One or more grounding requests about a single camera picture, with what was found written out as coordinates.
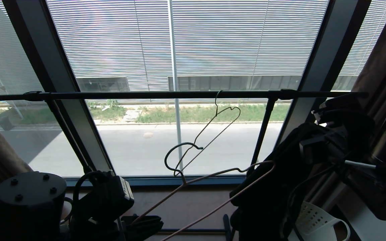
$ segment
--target window frame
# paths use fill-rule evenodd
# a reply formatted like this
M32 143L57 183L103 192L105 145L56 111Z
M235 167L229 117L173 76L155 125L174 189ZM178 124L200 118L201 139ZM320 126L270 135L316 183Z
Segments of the window frame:
M80 88L58 37L46 1L2 0L2 2L44 90L79 92ZM329 1L302 75L300 91L331 90L360 30L369 4L370 2L367 1ZM170 31L170 34L173 39L173 31ZM171 50L176 56L174 47L172 43ZM324 58L325 56L333 56L333 58ZM176 71L173 79L176 82ZM323 98L295 99L285 118L277 143L284 139L293 126L310 121L310 110L322 101ZM74 149L78 148L79 159L84 158L91 170L114 170L86 102L83 99L69 99L55 101L55 104L60 110L61 122L65 122L72 133L74 143L71 145ZM225 175L204 180L198 185L233 185L241 183L244 179L244 175ZM75 184L77 178L66 178L66 180L71 186ZM165 176L126 177L126 180L131 183L131 186L173 186L181 183L178 177Z

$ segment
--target road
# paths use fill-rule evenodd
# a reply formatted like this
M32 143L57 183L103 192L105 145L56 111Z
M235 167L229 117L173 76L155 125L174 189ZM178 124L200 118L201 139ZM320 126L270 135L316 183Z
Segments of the road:
M205 146L227 125L209 125L197 139ZM271 123L266 131L259 160L273 149L281 123ZM183 142L194 142L204 125L181 125ZM210 174L227 168L246 168L251 162L260 124L233 124L222 133L184 171L185 174ZM98 131L117 174L122 176L171 175L164 165L167 151L177 144L175 125L106 125ZM83 174L74 151L60 130L10 130L1 132L17 154L37 171L63 177ZM191 149L184 158L188 163L198 150ZM169 157L176 165L178 152Z

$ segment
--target white basket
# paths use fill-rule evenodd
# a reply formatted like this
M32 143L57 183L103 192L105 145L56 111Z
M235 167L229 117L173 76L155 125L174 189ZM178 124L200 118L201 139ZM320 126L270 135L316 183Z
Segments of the white basket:
M345 221L333 217L311 203L303 202L296 226L305 241L337 241L333 226L338 222L346 226L347 236L343 240L346 241L351 232ZM290 241L299 240L294 232L291 232L288 239Z

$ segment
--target grass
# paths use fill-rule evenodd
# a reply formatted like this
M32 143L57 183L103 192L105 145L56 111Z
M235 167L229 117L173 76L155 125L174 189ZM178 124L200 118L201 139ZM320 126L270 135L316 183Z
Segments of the grass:
M229 107L229 105L220 105L219 111ZM271 121L283 121L287 114L289 104L276 104L271 115ZM241 115L237 119L237 122L254 122L262 121L265 104L262 105L239 105L241 109ZM215 122L231 122L238 115L238 110L225 110L220 113ZM196 107L183 107L180 108L181 122L208 122L215 115L215 107L207 106L203 107L197 105ZM173 123L175 122L175 108L148 108L143 109L142 115L137 119L140 123Z
M230 107L230 105L219 105L219 111ZM283 121L285 115L290 107L289 104L276 104L271 115L271 121ZM247 105L240 104L241 115L237 119L237 122L259 122L263 120L265 104L261 105ZM150 108L140 107L142 109L141 116L138 117L136 122L138 123L174 123L175 122L175 108ZM110 105L110 108L102 111L96 105L89 105L90 114L93 119L100 119L103 122L108 121L121 121L126 114L127 109L118 106ZM36 125L36 124L55 124L56 119L49 108L28 108L22 109L20 112L23 115L23 119L14 109L1 109L0 108L0 120L4 117L8 117L14 125ZM214 122L231 122L238 115L238 110L225 110L214 119ZM208 122L215 115L214 106L200 106L195 107L181 107L180 117L181 122Z

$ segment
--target screw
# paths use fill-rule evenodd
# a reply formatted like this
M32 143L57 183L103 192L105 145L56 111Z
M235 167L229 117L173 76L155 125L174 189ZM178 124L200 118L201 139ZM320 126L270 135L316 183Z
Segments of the screw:
M17 194L15 197L14 197L14 200L20 202L21 200L23 199L23 196L21 194Z
M18 181L17 179L11 180L11 185L12 185L12 186L17 185L17 183L19 183L19 181Z

